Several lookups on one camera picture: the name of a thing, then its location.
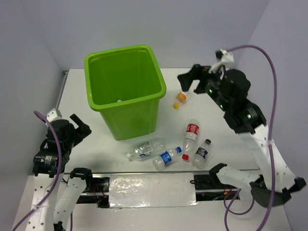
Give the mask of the red label bottle red cap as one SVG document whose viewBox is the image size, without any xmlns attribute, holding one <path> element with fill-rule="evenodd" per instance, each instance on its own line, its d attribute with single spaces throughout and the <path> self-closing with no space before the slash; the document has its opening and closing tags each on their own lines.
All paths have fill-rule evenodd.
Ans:
<svg viewBox="0 0 308 231">
<path fill-rule="evenodd" d="M 184 161 L 189 161 L 190 155 L 196 145 L 196 141 L 199 133 L 199 121 L 197 119 L 191 119 L 186 127 L 183 144 L 182 144 L 182 159 Z"/>
</svg>

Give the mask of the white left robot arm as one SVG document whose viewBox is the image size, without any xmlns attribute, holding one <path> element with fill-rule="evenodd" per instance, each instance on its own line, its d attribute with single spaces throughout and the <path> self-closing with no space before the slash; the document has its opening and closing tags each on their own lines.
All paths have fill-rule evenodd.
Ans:
<svg viewBox="0 0 308 231">
<path fill-rule="evenodd" d="M 65 166 L 75 146 L 91 134 L 90 127 L 76 114 L 63 119 L 56 110 L 35 115 L 47 125 L 46 138 L 33 159 L 34 194 L 27 231 L 64 231 L 82 192 L 94 187 L 92 171 L 76 167 L 69 174 L 65 191 L 57 197 Z"/>
</svg>

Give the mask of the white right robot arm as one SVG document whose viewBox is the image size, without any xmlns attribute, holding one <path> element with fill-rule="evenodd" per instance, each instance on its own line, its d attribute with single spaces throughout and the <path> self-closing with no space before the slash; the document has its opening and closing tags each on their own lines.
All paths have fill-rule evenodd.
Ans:
<svg viewBox="0 0 308 231">
<path fill-rule="evenodd" d="M 291 194 L 306 186 L 287 166 L 273 141 L 268 138 L 269 127 L 260 108 L 248 100 L 251 83 L 237 69 L 212 73 L 209 66 L 195 64 L 185 74 L 178 75 L 181 89 L 188 91 L 194 80 L 199 80 L 196 94 L 206 93 L 224 112 L 228 126 L 245 142 L 261 171 L 249 174 L 219 163 L 209 171 L 209 183 L 214 188 L 224 184 L 251 193 L 262 207 L 267 207 L 270 194 L 274 194 L 273 206 L 284 205 Z"/>
</svg>

